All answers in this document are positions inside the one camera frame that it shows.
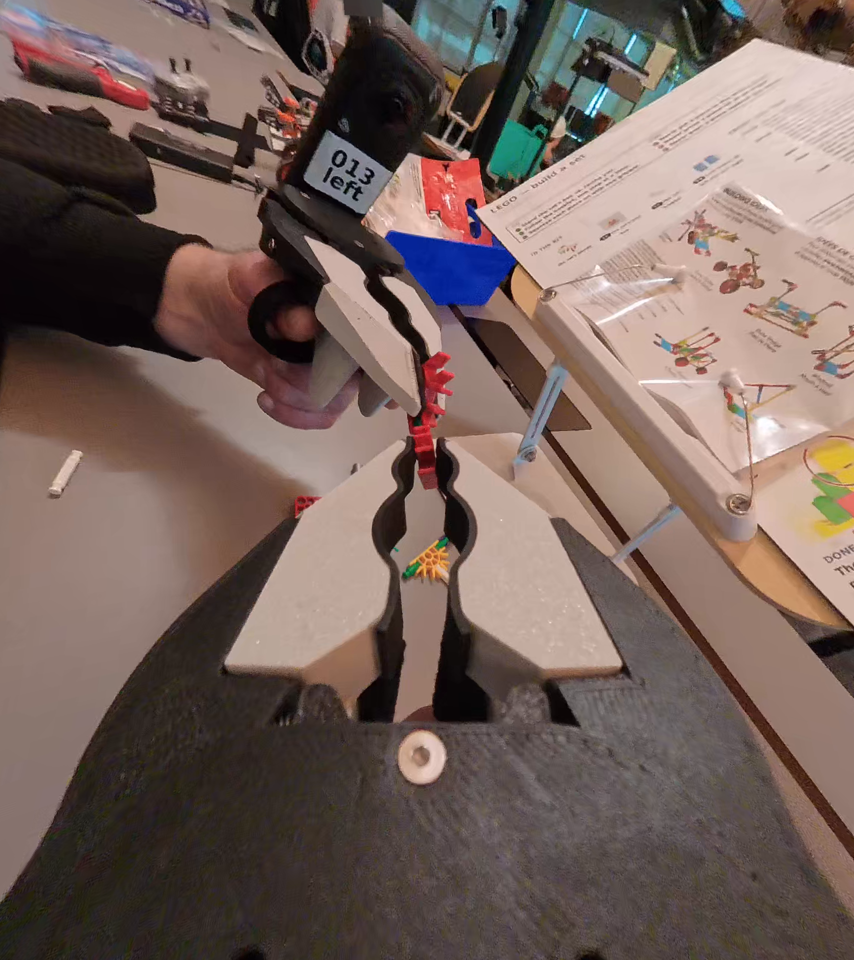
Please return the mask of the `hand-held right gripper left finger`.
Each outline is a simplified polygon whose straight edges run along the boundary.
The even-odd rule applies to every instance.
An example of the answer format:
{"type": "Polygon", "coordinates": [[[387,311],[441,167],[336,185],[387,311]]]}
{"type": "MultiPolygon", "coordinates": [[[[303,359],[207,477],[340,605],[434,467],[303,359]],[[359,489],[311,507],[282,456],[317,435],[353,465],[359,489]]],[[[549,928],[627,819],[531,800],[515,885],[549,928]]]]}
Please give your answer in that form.
{"type": "Polygon", "coordinates": [[[406,648],[393,551],[413,486],[413,442],[397,441],[301,513],[226,671],[325,685],[362,721],[392,721],[406,648]]]}

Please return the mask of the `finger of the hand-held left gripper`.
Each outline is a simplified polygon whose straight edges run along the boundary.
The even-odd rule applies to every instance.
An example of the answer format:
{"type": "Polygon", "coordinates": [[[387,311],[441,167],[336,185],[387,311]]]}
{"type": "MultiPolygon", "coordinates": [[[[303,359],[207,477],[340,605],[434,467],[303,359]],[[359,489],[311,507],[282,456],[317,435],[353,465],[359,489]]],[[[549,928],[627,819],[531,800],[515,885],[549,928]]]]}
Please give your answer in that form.
{"type": "Polygon", "coordinates": [[[418,416],[423,399],[413,347],[371,295],[362,267],[323,241],[311,238],[309,248],[326,276],[314,307],[320,325],[391,401],[418,416]]]}
{"type": "Polygon", "coordinates": [[[415,347],[420,359],[430,359],[443,349],[443,339],[439,314],[433,301],[409,271],[399,275],[384,275],[381,285],[407,312],[407,326],[417,337],[415,347]]]}

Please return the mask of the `plain blue plastic bin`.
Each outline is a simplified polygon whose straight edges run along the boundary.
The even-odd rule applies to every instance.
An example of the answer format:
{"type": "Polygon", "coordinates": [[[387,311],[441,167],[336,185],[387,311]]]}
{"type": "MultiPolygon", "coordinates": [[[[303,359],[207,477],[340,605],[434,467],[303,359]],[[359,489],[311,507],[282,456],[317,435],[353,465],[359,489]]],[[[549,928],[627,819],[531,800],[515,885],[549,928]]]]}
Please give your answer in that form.
{"type": "Polygon", "coordinates": [[[475,244],[395,230],[385,240],[437,306],[485,306],[517,262],[497,241],[475,244]]]}

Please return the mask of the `red black tool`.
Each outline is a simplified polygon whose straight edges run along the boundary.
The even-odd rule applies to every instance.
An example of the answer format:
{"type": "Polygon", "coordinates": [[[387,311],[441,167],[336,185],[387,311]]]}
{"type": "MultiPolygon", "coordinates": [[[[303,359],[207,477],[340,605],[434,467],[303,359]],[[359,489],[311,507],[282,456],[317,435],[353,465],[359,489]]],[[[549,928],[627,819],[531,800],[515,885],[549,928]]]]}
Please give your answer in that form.
{"type": "Polygon", "coordinates": [[[87,63],[20,40],[12,40],[11,48],[15,65],[32,84],[104,99],[139,112],[151,107],[146,90],[115,78],[99,63],[87,63]]]}

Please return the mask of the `printed toy packaging bag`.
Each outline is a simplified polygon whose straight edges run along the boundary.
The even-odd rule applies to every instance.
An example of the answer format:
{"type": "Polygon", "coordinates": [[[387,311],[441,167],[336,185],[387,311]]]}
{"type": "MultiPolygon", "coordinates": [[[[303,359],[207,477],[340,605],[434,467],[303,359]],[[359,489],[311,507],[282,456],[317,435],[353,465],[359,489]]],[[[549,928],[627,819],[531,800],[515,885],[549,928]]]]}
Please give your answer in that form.
{"type": "Polygon", "coordinates": [[[380,236],[397,232],[493,246],[493,234],[474,213],[485,204],[477,158],[438,160],[411,153],[363,224],[380,236]]]}

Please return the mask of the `white plastic rod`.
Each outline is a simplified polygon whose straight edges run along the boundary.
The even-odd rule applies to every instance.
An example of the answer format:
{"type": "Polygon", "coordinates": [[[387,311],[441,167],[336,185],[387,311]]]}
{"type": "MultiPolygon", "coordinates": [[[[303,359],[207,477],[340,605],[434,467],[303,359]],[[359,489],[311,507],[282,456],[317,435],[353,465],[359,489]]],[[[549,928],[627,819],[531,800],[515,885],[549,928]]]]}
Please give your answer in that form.
{"type": "Polygon", "coordinates": [[[84,457],[85,453],[82,450],[73,449],[70,451],[49,483],[49,498],[58,499],[63,496],[74,474],[84,461],[84,457]]]}

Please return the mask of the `person's left hand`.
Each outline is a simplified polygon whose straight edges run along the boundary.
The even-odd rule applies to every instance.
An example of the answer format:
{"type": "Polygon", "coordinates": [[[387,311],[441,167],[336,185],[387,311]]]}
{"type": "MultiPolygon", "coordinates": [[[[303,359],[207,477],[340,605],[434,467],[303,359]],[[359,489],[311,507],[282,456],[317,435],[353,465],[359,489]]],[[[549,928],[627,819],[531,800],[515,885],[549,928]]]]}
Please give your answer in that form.
{"type": "Polygon", "coordinates": [[[261,251],[228,253],[181,246],[170,258],[154,318],[165,343],[183,354],[212,359],[259,388],[260,409],[294,429],[323,430],[355,402],[360,374],[319,406],[310,396],[306,366],[287,364],[253,340],[248,316],[256,296],[287,274],[261,251]]]}

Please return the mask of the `person's left forearm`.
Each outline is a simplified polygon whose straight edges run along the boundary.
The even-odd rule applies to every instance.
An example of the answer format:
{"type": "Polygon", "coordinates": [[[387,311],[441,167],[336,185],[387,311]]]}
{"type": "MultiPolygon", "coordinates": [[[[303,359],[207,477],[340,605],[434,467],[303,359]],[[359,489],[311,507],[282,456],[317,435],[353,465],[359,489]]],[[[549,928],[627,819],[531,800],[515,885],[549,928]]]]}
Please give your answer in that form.
{"type": "Polygon", "coordinates": [[[36,327],[187,362],[155,318],[175,253],[205,241],[0,158],[0,331],[36,327]]]}

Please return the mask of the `white instruction sheet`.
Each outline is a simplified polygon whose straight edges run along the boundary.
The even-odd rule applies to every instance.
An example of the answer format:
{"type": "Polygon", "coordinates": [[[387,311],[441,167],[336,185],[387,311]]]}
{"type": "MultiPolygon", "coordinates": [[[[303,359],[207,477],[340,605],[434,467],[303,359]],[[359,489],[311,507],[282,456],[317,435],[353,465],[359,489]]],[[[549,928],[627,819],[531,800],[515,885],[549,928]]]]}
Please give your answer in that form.
{"type": "MultiPolygon", "coordinates": [[[[567,291],[728,185],[854,254],[854,69],[755,40],[480,217],[517,266],[573,310],[574,330],[594,333],[620,361],[567,291]]],[[[727,471],[746,487],[740,502],[756,511],[757,530],[854,629],[854,419],[727,471]]]]}

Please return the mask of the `red green connector piece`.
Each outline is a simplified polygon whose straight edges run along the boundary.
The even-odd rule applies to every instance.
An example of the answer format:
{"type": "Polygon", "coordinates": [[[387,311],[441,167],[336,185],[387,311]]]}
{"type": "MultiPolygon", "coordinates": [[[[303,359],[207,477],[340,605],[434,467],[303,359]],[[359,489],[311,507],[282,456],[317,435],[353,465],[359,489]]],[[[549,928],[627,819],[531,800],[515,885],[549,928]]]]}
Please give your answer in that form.
{"type": "Polygon", "coordinates": [[[448,386],[454,378],[454,373],[446,368],[449,361],[449,354],[438,351],[423,364],[423,406],[419,414],[408,416],[417,476],[427,491],[438,488],[434,429],[438,420],[445,415],[446,399],[453,396],[453,390],[448,386]]]}

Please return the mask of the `yellow fan connector piece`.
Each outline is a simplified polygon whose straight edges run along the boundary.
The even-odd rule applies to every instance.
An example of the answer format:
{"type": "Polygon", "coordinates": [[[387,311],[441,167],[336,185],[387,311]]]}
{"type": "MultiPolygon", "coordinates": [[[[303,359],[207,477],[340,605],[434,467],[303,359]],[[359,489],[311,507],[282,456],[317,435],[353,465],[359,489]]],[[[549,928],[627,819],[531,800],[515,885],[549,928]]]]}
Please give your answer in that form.
{"type": "Polygon", "coordinates": [[[449,545],[447,536],[435,540],[406,565],[401,574],[402,581],[422,580],[447,585],[450,570],[449,545]]]}

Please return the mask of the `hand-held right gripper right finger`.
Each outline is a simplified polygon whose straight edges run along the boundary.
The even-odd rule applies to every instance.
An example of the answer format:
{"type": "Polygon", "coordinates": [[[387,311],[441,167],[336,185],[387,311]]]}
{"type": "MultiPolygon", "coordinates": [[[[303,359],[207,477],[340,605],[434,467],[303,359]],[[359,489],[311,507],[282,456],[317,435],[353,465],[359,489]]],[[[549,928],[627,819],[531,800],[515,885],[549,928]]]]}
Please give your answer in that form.
{"type": "Polygon", "coordinates": [[[610,544],[549,459],[514,466],[519,438],[445,438],[437,477],[456,552],[433,692],[441,722],[484,722],[517,687],[623,670],[562,533],[610,544]]]}

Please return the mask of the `white document stand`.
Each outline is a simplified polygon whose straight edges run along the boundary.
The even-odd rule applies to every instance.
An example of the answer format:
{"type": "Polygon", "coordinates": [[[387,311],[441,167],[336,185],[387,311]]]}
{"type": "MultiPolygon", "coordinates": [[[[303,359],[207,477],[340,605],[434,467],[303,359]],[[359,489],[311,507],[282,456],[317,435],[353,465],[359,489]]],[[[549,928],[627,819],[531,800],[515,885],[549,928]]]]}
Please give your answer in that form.
{"type": "Polygon", "coordinates": [[[687,434],[554,291],[543,292],[522,267],[510,294],[553,355],[561,382],[572,379],[638,456],[740,581],[781,613],[823,628],[851,631],[843,618],[771,538],[757,530],[757,512],[740,500],[747,488],[687,434]]]}

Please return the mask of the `orange black toy vehicle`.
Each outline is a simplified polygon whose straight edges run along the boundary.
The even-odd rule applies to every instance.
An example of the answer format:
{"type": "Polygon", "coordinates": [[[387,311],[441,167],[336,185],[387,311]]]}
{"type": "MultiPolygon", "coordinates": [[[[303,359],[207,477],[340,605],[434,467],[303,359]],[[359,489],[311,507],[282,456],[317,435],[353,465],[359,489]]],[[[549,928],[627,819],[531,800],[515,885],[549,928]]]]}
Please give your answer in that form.
{"type": "Polygon", "coordinates": [[[264,102],[257,108],[257,119],[265,124],[272,138],[286,143],[299,140],[316,114],[319,99],[299,87],[291,87],[279,74],[260,79],[264,102]]]}

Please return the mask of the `black mesh cushion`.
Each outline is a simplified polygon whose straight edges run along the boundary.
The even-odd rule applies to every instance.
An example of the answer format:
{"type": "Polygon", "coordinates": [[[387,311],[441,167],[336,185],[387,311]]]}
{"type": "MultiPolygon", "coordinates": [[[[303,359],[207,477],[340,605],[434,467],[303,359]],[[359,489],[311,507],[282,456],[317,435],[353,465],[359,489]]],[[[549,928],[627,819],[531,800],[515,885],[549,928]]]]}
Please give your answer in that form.
{"type": "Polygon", "coordinates": [[[115,134],[93,107],[46,111],[0,100],[0,160],[61,186],[111,198],[135,214],[157,209],[154,171],[145,154],[115,134]]]}

